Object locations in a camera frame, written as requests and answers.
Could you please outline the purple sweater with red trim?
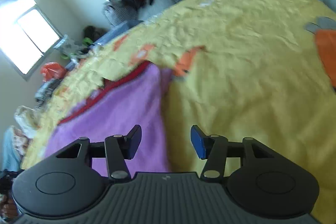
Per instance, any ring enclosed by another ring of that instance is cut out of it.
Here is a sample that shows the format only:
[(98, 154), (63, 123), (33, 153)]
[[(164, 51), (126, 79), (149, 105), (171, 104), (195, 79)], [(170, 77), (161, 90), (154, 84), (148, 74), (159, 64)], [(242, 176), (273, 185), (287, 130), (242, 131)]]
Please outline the purple sweater with red trim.
[(171, 69), (144, 61), (119, 80), (105, 79), (101, 88), (74, 106), (58, 123), (44, 157), (80, 137), (100, 142), (112, 135), (126, 135), (138, 124), (142, 138), (134, 158), (126, 162), (130, 173), (169, 172), (161, 99), (169, 88), (171, 75)]

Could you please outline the white quilted jacket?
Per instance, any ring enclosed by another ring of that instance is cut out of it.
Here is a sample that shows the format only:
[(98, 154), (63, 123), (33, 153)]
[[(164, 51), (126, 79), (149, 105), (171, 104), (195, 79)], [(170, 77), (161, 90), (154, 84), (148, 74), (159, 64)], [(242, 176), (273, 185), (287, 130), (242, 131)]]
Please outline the white quilted jacket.
[(39, 113), (29, 107), (19, 106), (15, 111), (14, 119), (23, 133), (29, 139), (33, 139), (39, 129)]

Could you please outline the black white patterned garment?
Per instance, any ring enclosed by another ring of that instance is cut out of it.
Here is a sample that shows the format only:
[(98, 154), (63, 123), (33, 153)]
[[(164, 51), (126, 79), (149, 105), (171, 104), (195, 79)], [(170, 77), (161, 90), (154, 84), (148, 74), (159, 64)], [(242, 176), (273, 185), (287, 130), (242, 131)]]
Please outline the black white patterned garment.
[(42, 107), (51, 97), (54, 90), (60, 85), (60, 79), (51, 79), (41, 85), (35, 93), (37, 107)]

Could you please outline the orange plastic bag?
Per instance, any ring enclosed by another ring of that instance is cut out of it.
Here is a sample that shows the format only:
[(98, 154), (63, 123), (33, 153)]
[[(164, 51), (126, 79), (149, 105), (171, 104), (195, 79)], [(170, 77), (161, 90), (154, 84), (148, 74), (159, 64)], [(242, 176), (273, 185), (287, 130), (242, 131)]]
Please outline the orange plastic bag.
[(48, 82), (51, 79), (62, 79), (67, 72), (65, 67), (56, 62), (46, 63), (40, 70), (44, 82)]

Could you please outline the yellow quilt with orange flowers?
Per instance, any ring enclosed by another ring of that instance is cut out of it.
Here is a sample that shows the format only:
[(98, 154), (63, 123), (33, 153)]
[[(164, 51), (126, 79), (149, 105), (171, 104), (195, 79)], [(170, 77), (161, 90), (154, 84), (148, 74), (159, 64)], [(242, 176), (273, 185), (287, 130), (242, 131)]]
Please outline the yellow quilt with orange flowers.
[(184, 0), (95, 48), (54, 92), (22, 163), (43, 160), (79, 102), (150, 61), (172, 71), (161, 99), (169, 172), (203, 168), (190, 128), (250, 136), (312, 173), (313, 215), (335, 223), (335, 13), (319, 0)]

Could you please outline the blue quilted mattress pad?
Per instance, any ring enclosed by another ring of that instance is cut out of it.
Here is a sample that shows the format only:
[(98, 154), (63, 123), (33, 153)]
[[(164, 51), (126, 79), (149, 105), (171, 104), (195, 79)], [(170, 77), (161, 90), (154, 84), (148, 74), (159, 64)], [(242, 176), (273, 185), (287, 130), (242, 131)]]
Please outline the blue quilted mattress pad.
[(101, 38), (99, 38), (97, 41), (91, 44), (88, 48), (92, 50), (97, 46), (104, 46), (108, 44), (111, 40), (113, 40), (114, 38), (122, 34), (126, 34), (131, 28), (134, 28), (140, 23), (142, 23), (142, 20), (127, 20), (119, 24), (117, 27), (112, 28), (110, 31), (104, 34)]

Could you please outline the checkered houndstooth bag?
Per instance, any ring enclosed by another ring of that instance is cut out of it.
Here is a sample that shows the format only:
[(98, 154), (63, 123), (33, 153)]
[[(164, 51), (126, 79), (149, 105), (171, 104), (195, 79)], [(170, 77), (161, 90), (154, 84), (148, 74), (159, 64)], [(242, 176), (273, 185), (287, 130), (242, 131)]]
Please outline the checkered houndstooth bag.
[(120, 0), (105, 2), (102, 13), (111, 27), (117, 27), (125, 21), (137, 20), (138, 18), (137, 10)]

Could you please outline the window with grey frame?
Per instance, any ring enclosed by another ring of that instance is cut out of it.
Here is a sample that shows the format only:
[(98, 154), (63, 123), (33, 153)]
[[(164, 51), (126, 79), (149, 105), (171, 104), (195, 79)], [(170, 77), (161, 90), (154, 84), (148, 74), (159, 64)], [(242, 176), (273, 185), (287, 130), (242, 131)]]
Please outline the window with grey frame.
[(36, 0), (1, 3), (1, 52), (23, 79), (31, 77), (61, 38)]

